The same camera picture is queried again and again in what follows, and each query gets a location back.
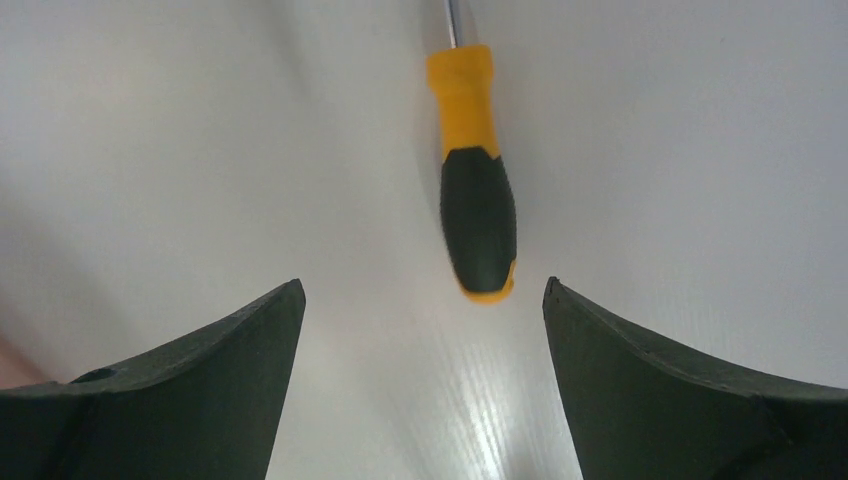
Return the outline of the yellow black handled screwdriver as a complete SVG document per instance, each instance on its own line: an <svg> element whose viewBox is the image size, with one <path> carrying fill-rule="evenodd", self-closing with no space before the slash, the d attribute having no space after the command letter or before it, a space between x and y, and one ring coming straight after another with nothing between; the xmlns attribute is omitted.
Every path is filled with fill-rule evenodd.
<svg viewBox="0 0 848 480"><path fill-rule="evenodd" d="M502 301L514 287L516 208L496 137L490 48L471 41L461 4L443 4L448 48L426 60L439 115L440 219L462 293L478 304Z"/></svg>

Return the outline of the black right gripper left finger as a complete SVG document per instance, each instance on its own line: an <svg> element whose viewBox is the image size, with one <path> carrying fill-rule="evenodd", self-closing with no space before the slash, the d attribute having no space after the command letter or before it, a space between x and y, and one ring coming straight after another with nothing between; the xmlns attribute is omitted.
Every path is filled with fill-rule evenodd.
<svg viewBox="0 0 848 480"><path fill-rule="evenodd" d="M292 280L69 383L3 390L2 477L264 478L305 307Z"/></svg>

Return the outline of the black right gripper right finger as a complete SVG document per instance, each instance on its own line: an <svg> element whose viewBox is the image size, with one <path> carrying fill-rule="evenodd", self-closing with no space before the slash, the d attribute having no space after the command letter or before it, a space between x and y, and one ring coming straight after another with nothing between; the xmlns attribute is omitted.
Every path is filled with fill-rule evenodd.
<svg viewBox="0 0 848 480"><path fill-rule="evenodd" d="M551 278L544 323L587 479L843 479L847 393L736 365Z"/></svg>

